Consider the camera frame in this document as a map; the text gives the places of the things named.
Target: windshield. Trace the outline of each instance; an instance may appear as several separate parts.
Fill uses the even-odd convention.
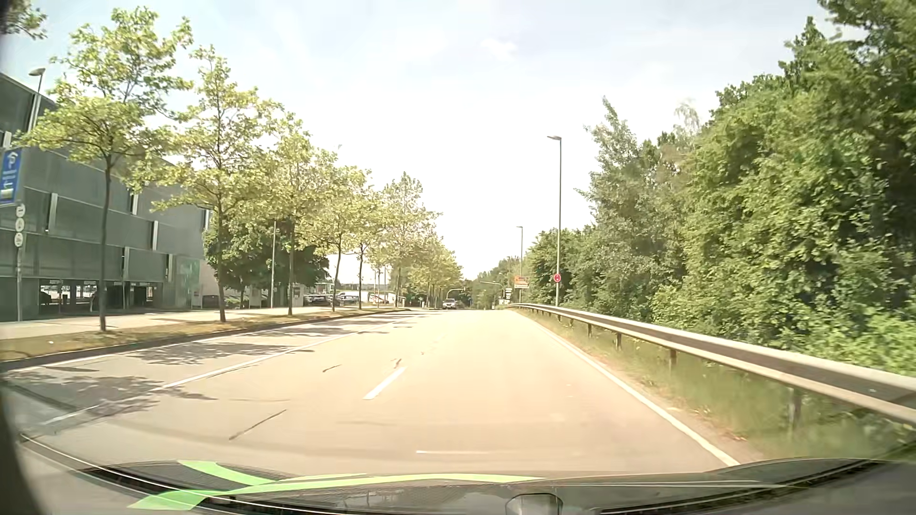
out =
[[[2,391],[52,508],[94,497],[39,455],[143,510],[911,460],[908,3],[7,7]]]

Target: curb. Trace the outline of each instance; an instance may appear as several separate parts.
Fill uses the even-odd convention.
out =
[[[408,311],[408,310],[402,309],[402,308],[396,308],[396,309],[392,309],[390,311],[385,311],[381,313],[404,312],[404,311]],[[278,329],[280,327],[287,327],[290,325],[300,325],[303,323],[329,322],[331,320],[341,320],[344,318],[355,318],[357,316],[367,316],[370,314],[380,314],[380,313],[379,312],[352,313],[352,314],[343,314],[343,315],[334,316],[334,317],[317,318],[314,320],[298,320],[295,322],[266,323],[264,325],[259,325],[258,327],[246,327],[245,329],[227,329],[224,331],[195,334],[192,336],[167,336],[164,338],[155,338],[152,340],[144,340],[140,342],[130,342],[127,344],[93,347],[93,348],[80,349],[80,350],[69,350],[69,351],[57,352],[54,354],[46,354],[42,356],[24,357],[22,359],[11,359],[9,361],[0,361],[0,373],[11,371],[11,370],[17,370],[20,368],[40,367],[42,365],[50,365],[54,363],[59,363],[60,361],[67,361],[70,359],[77,359],[81,357],[104,356],[108,354],[120,354],[122,352],[129,352],[132,350],[141,350],[141,349],[157,347],[161,345],[191,343],[196,340],[202,340],[205,338],[218,338],[222,336],[232,336],[234,334],[252,333],[254,331],[269,331],[271,329]]]

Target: dry grass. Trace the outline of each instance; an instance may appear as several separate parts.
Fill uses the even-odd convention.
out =
[[[72,334],[44,334],[27,338],[9,338],[0,340],[0,361],[13,361],[36,356],[46,356],[61,352],[86,350],[99,347],[151,342],[158,340],[179,340],[205,334],[219,334],[230,331],[257,330],[285,325],[289,323],[308,322],[368,314],[374,312],[391,312],[393,308],[347,310],[345,312],[317,312],[288,315],[258,315],[242,319],[212,322],[188,321],[185,323],[167,323],[146,327],[129,327],[101,332],[92,331]]]

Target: guardrail post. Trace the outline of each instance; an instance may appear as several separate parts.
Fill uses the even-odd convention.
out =
[[[802,395],[797,388],[789,388],[789,437],[794,436],[802,423]]]

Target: sign post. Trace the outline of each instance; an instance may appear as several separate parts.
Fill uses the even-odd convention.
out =
[[[13,244],[16,246],[16,321],[22,322],[22,253],[26,244],[26,206],[16,203],[16,192],[19,189],[19,167],[22,163],[22,149],[12,148],[3,153],[0,168],[0,207],[16,205],[16,234]]]
[[[16,235],[13,244],[16,246],[16,321],[22,322],[22,253],[26,244],[26,205],[16,205]]]

